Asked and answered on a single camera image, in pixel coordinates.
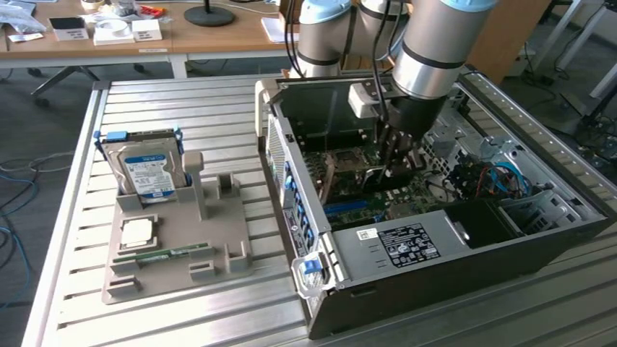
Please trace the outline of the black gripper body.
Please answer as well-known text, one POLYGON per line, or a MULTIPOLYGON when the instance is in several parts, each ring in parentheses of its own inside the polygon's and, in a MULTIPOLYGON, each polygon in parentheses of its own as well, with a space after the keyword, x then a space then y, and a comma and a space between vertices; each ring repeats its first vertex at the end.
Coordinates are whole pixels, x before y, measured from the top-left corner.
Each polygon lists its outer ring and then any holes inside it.
POLYGON ((422 140, 436 122, 447 100, 447 95, 431 100, 412 96, 396 97, 388 106, 386 122, 415 140, 422 140))

